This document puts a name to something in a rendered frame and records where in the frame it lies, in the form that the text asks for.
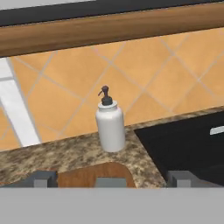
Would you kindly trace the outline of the black sink basin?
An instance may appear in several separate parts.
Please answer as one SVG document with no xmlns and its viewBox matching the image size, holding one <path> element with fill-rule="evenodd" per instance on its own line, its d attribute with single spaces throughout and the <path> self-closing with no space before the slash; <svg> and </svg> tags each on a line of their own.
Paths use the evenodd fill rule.
<svg viewBox="0 0 224 224">
<path fill-rule="evenodd" d="M 169 171 L 188 171 L 224 186 L 224 111 L 135 130 L 164 179 Z"/>
</svg>

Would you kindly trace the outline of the white soap dispenser dark pump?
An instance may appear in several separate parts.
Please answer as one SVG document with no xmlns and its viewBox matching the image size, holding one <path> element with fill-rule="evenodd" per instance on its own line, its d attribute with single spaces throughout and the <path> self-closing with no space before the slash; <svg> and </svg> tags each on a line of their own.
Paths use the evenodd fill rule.
<svg viewBox="0 0 224 224">
<path fill-rule="evenodd" d="M 99 95 L 101 93 L 104 96 L 95 113 L 101 147 L 106 152 L 118 152 L 125 147 L 123 111 L 117 101 L 109 96 L 108 86 L 103 86 Z"/>
</svg>

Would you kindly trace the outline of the white tap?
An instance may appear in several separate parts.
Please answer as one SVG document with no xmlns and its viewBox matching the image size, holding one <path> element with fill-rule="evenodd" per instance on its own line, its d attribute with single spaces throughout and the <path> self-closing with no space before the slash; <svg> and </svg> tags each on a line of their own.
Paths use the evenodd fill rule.
<svg viewBox="0 0 224 224">
<path fill-rule="evenodd" d="M 214 127 L 210 129 L 211 135 L 217 135 L 220 133 L 224 133 L 224 126 Z"/>
</svg>

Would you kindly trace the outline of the wooden cutting board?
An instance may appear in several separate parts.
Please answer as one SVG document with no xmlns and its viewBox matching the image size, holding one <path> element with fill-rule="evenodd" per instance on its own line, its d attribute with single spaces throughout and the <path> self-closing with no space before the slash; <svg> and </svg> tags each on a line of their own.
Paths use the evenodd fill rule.
<svg viewBox="0 0 224 224">
<path fill-rule="evenodd" d="M 130 170 L 117 162 L 96 164 L 58 174 L 59 187 L 93 187 L 97 178 L 125 178 L 127 187 L 135 188 Z"/>
</svg>

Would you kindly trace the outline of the white window frame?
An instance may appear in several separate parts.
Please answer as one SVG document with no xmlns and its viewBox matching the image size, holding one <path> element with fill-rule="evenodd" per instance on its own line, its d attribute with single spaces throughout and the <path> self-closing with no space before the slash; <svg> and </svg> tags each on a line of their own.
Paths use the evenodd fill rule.
<svg viewBox="0 0 224 224">
<path fill-rule="evenodd" d="M 0 58 L 0 102 L 20 145 L 25 147 L 39 144 L 39 134 L 28 112 L 25 98 L 8 58 Z"/>
</svg>

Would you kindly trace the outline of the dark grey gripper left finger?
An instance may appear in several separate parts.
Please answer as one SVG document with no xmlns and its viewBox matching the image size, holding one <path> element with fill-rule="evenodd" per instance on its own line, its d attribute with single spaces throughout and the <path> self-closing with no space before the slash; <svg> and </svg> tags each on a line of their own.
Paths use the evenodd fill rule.
<svg viewBox="0 0 224 224">
<path fill-rule="evenodd" d="M 1 188 L 17 187 L 17 188 L 30 188 L 30 187 L 57 187 L 58 186 L 58 173 L 56 171 L 35 171 L 27 178 L 21 179 L 11 184 L 1 185 Z"/>
</svg>

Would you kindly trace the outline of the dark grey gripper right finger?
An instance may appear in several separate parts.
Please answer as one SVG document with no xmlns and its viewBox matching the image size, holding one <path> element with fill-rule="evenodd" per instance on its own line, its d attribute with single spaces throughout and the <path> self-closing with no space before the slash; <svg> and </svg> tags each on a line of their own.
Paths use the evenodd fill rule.
<svg viewBox="0 0 224 224">
<path fill-rule="evenodd" d="M 224 187 L 224 171 L 168 171 L 167 186 L 177 188 Z"/>
</svg>

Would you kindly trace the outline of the wooden wall cupboard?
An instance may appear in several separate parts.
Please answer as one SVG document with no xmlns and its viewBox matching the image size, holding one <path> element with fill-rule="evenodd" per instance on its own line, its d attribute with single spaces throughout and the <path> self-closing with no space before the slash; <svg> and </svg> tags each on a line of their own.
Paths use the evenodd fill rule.
<svg viewBox="0 0 224 224">
<path fill-rule="evenodd" d="M 0 10 L 0 58 L 224 27 L 224 0 L 90 0 Z"/>
</svg>

